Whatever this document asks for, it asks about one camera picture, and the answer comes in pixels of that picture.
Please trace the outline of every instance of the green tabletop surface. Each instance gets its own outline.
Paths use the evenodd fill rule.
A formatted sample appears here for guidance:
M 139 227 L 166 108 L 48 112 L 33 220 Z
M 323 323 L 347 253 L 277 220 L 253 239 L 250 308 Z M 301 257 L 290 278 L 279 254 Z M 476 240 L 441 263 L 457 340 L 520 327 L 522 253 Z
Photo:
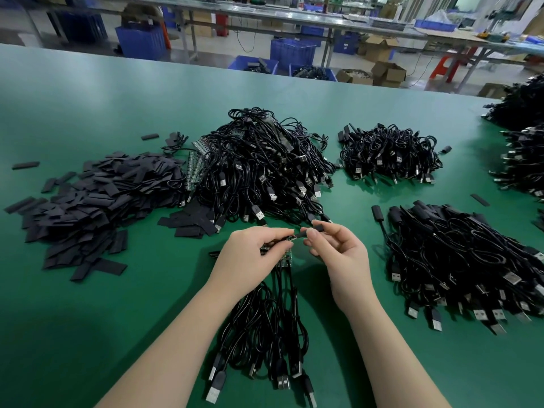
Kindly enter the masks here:
M 310 132 L 330 137 L 329 160 L 339 157 L 337 132 L 348 122 L 364 129 L 395 123 L 437 137 L 438 150 L 452 146 L 435 185 L 404 180 L 369 188 L 336 172 L 335 186 L 321 198 L 325 212 L 367 246 L 384 309 L 453 407 L 542 406 L 544 323 L 522 325 L 508 314 L 507 335 L 494 336 L 475 319 L 444 309 L 443 332 L 429 329 L 421 314 L 408 318 L 403 297 L 386 279 L 383 236 L 371 214 L 371 205 L 386 212 L 417 199 L 450 203 L 483 212 L 500 232 L 544 250 L 542 232 L 530 223 L 535 198 L 500 191 L 487 174 L 507 150 L 500 129 L 480 118 L 489 99 L 2 44 L 0 57 L 0 208 L 40 196 L 46 179 L 80 172 L 85 160 L 116 150 L 156 152 L 175 130 L 196 140 L 228 122 L 232 108 L 259 106 L 278 120 L 296 117 Z M 140 140 L 150 133 L 161 138 Z M 11 170 L 33 160 L 40 166 Z M 81 284 L 69 281 L 73 269 L 42 271 L 46 246 L 25 244 L 21 217 L 0 212 L 0 406 L 92 407 L 203 286 L 214 263 L 208 252 L 246 226 L 227 223 L 202 240 L 174 238 L 173 229 L 157 226 L 171 211 L 158 209 L 129 227 L 128 250 L 115 257 L 128 264 L 121 276 L 95 272 Z M 374 406 L 326 270 L 301 242 L 293 253 L 309 333 L 304 366 L 318 406 Z M 191 408 L 210 407 L 203 398 L 209 367 L 196 381 Z M 275 391 L 267 379 L 231 369 L 217 407 L 243 406 L 309 405 L 299 392 Z

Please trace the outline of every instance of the finger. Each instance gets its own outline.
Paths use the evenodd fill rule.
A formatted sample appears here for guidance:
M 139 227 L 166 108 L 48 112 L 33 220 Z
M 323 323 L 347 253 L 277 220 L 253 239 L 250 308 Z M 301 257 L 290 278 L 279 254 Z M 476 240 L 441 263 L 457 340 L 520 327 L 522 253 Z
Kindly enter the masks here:
M 315 229 L 308 229 L 306 232 L 312 248 L 322 257 L 325 263 L 332 263 L 341 254 L 329 243 L 324 236 Z
M 334 237 L 336 240 L 340 242 L 340 244 L 345 243 L 346 249 L 350 249 L 354 247 L 355 245 L 362 243 L 357 238 L 357 236 L 355 236 L 353 232 L 351 232 L 345 226 L 330 223 L 330 222 L 323 222 L 321 220 L 313 220 L 312 226 L 316 226 L 316 225 L 323 225 L 323 229 L 325 230 L 325 233 Z
M 276 243 L 265 255 L 261 256 L 261 260 L 265 262 L 268 270 L 272 270 L 276 266 L 282 256 L 293 247 L 293 242 L 290 240 L 282 240 Z
M 336 240 L 334 237 L 327 235 L 326 233 L 321 233 L 323 237 L 334 247 L 336 250 L 340 248 L 341 243 Z M 303 242 L 307 247 L 312 247 L 312 242 L 309 241 L 309 239 L 304 239 Z
M 260 243 L 259 246 L 272 242 L 273 240 L 286 238 L 295 233 L 294 229 L 284 227 L 253 226 L 250 227 L 250 230 L 254 233 L 256 242 Z

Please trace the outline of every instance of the metal table frame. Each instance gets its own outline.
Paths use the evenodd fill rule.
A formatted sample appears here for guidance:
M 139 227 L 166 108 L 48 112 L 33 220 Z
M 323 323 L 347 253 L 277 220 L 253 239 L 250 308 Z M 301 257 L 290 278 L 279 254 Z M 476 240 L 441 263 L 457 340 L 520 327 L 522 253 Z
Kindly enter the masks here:
M 412 51 L 416 53 L 422 53 L 426 55 L 434 56 L 444 56 L 452 55 L 452 58 L 462 60 L 466 63 L 470 63 L 472 66 L 468 70 L 467 74 L 464 76 L 463 80 L 459 83 L 458 87 L 454 90 L 454 93 L 459 93 L 461 89 L 466 85 L 468 79 L 474 72 L 476 65 L 482 60 L 488 60 L 493 63 L 504 63 L 504 64 L 521 64 L 519 61 L 507 60 L 507 59 L 493 59 L 488 56 L 493 52 L 501 53 L 524 53 L 523 48 L 520 46 L 512 46 L 504 43 L 488 43 L 485 40 L 475 41 L 475 40 L 463 40 L 463 39 L 454 39 L 446 36 L 434 36 L 419 33 L 413 27 L 407 26 L 404 31 L 388 30 L 381 29 L 377 27 L 371 27 L 363 22 L 353 22 L 346 20 L 342 17 L 341 14 L 322 14 L 310 11 L 300 11 L 294 9 L 285 9 L 271 6 L 258 6 L 258 5 L 244 5 L 244 4 L 235 4 L 229 1 L 217 1 L 215 3 L 209 3 L 202 0 L 106 0 L 110 2 L 119 2 L 119 3 L 137 3 L 145 4 L 152 6 L 167 6 L 176 13 L 175 22 L 180 25 L 181 30 L 181 41 L 183 44 L 183 57 L 185 63 L 190 63 L 193 60 L 198 59 L 198 51 L 196 45 L 196 37 L 194 32 L 194 26 L 209 26 L 213 28 L 224 28 L 234 31 L 249 31 L 252 33 L 264 33 L 271 35 L 281 34 L 286 38 L 296 38 L 300 37 L 299 33 L 291 33 L 287 31 L 275 31 L 267 29 L 258 29 L 258 28 L 248 28 L 235 25 L 218 25 L 208 22 L 195 21 L 193 16 L 193 11 L 204 11 L 208 13 L 215 14 L 225 14 L 231 17 L 242 17 L 242 18 L 251 18 L 255 20 L 278 20 L 282 23 L 290 23 L 296 25 L 307 25 L 307 26 L 316 26 L 324 27 L 328 29 L 326 36 L 312 36 L 304 35 L 305 39 L 321 40 L 325 41 L 325 48 L 323 52 L 323 57 L 321 61 L 321 66 L 330 67 L 332 59 L 332 46 L 338 37 L 341 36 L 342 31 L 353 31 L 356 33 L 369 33 L 376 34 L 385 37 L 396 37 L 399 39 L 412 39 L 412 40 L 424 40 L 424 41 L 437 41 L 442 43 L 451 43 L 452 48 L 456 51 L 455 54 L 451 54 L 447 50 L 435 50 L 429 51 L 425 49 L 411 49 L 404 48 L 404 50 Z M 48 11 L 54 10 L 65 10 L 65 11 L 79 11 L 87 13 L 104 13 L 104 14 L 115 14 L 123 15 L 122 11 L 118 10 L 108 10 L 105 8 L 82 8 L 82 7 L 73 7 L 65 6 L 58 4 L 40 4 L 42 8 L 47 9 Z M 183 17 L 183 12 L 187 11 L 189 15 L 189 20 L 186 20 Z M 27 13 L 28 19 L 31 21 L 31 25 L 37 33 L 37 38 L 39 39 L 39 32 L 35 28 L 35 24 L 31 19 L 31 16 Z M 169 21 L 168 18 L 163 17 L 153 17 L 147 15 L 139 15 L 137 18 L 142 20 L 153 19 L 156 21 Z M 192 41 L 193 41 L 193 53 L 190 54 L 187 44 L 187 33 L 186 27 L 190 26 L 192 30 Z M 465 52 L 470 47 L 481 47 L 479 54 L 475 56 L 468 56 Z M 442 82 L 445 82 L 448 74 L 443 77 Z

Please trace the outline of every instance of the pile of usb cables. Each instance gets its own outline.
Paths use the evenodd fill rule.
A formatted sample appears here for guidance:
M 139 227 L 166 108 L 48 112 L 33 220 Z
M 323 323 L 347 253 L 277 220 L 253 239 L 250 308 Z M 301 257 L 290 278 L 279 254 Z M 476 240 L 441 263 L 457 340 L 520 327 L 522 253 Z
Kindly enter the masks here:
M 339 167 L 322 155 L 328 137 L 309 134 L 292 117 L 278 122 L 257 107 L 232 109 L 228 116 L 230 123 L 193 143 L 200 170 L 198 178 L 188 177 L 194 186 L 187 201 L 196 197 L 212 208 L 218 229 L 238 218 L 264 226 L 265 215 L 293 224 L 329 221 L 318 201 L 322 186 L 333 187 L 330 175 Z
M 490 109 L 484 118 L 514 131 L 544 122 L 544 73 L 504 90 L 506 96 L 501 102 L 484 106 Z
M 372 211 L 408 316 L 417 318 L 425 308 L 430 327 L 441 331 L 439 305 L 448 305 L 501 334 L 505 309 L 521 322 L 544 315 L 544 254 L 500 234 L 482 214 L 416 201 L 409 209 L 390 208 L 388 233 L 380 207 Z
M 502 190 L 517 189 L 544 202 L 544 124 L 501 133 L 511 150 L 501 155 L 502 171 L 489 171 L 493 180 Z M 533 224 L 544 231 L 544 211 L 539 209 L 539 214 L 540 218 Z
M 268 247 L 262 247 L 264 254 Z M 211 252 L 217 257 L 219 251 Z M 297 289 L 289 251 L 272 270 L 273 288 L 262 282 L 231 311 L 217 336 L 216 354 L 206 400 L 215 404 L 225 385 L 228 368 L 245 371 L 252 379 L 268 378 L 274 389 L 299 386 L 316 408 L 312 383 L 303 369 L 308 332 L 300 321 Z M 268 374 L 260 375 L 266 367 Z
M 381 176 L 394 184 L 399 179 L 434 184 L 432 172 L 442 167 L 438 155 L 452 149 L 446 146 L 436 153 L 435 137 L 420 136 L 412 129 L 400 130 L 394 124 L 378 124 L 369 131 L 350 126 L 351 130 L 345 126 L 338 132 L 338 141 L 342 144 L 340 158 L 344 169 L 353 180 L 370 176 L 377 184 Z

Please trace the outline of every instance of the white floor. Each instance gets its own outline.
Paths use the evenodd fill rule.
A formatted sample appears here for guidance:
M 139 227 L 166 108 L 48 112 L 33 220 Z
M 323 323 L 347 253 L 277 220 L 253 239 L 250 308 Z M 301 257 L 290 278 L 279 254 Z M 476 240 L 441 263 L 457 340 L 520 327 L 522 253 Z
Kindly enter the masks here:
M 120 16 L 113 16 L 110 14 L 102 15 L 108 33 L 109 43 L 99 46 L 64 46 L 55 35 L 53 26 L 45 12 L 32 11 L 31 16 L 45 41 L 46 47 L 49 48 L 112 55 L 112 48 L 115 47 L 118 42 L 115 34 L 115 27 L 119 26 L 121 23 Z M 258 23 L 256 20 L 247 20 L 243 18 L 232 18 L 231 20 L 232 24 L 235 26 L 255 28 L 259 25 L 260 28 L 262 27 L 262 23 Z M 290 24 L 284 24 L 283 30 L 297 31 L 294 26 Z M 174 29 L 171 29 L 170 32 L 174 35 L 173 38 L 175 38 L 176 35 L 180 35 L 180 33 Z M 200 54 L 200 60 L 196 62 L 196 64 L 227 67 L 237 55 L 251 55 L 265 59 L 269 58 L 270 40 L 272 39 L 272 35 L 246 31 L 235 33 L 230 30 L 228 37 L 197 37 L 196 39 L 197 49 L 199 53 L 202 53 Z M 0 42 L 27 46 L 37 45 L 37 41 L 32 35 L 31 25 L 24 15 L 24 12 L 20 10 L 0 9 Z M 190 37 L 188 37 L 188 43 L 192 48 Z M 182 61 L 182 41 L 180 39 L 172 40 L 171 44 L 173 51 L 166 60 L 175 62 Z M 314 59 L 315 65 L 320 65 L 321 63 L 324 45 L 325 44 L 322 43 L 322 47 L 316 48 Z M 440 85 L 440 77 L 429 82 L 429 76 L 438 64 L 439 58 L 420 54 L 396 53 L 392 61 L 406 69 L 408 77 L 402 84 L 402 87 L 404 88 L 451 91 L 467 72 L 467 68 L 461 66 L 455 75 L 453 83 Z M 358 55 L 335 53 L 332 55 L 331 60 L 331 67 L 333 69 L 358 68 L 370 71 L 373 65 L 372 62 L 364 60 Z M 485 68 L 477 68 L 461 93 L 464 95 L 476 95 L 480 88 L 487 82 L 512 84 L 514 82 L 523 82 L 533 75 L 522 66 L 499 65 L 494 67 L 495 70 L 493 72 L 490 72 Z

